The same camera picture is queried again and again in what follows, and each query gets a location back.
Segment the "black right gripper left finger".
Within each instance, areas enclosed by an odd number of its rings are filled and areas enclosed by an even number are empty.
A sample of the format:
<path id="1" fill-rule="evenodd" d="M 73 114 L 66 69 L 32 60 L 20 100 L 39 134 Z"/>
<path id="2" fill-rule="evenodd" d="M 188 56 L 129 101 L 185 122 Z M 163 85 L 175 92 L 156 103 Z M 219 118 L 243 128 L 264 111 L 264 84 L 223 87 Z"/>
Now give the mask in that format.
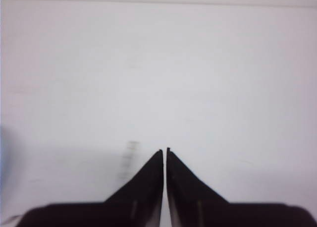
<path id="1" fill-rule="evenodd" d="M 159 226 L 163 151 L 158 150 L 125 185 L 102 202 L 54 203 L 23 215 L 19 227 Z"/>

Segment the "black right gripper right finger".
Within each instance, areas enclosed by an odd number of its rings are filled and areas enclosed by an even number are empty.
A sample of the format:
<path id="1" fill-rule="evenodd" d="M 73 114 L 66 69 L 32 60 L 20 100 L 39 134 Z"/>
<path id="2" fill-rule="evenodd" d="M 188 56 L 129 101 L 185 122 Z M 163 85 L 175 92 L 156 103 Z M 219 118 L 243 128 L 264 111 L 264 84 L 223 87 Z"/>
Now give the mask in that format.
<path id="1" fill-rule="evenodd" d="M 198 179 L 168 148 L 166 188 L 174 227 L 315 227 L 304 208 L 282 203 L 234 203 Z"/>

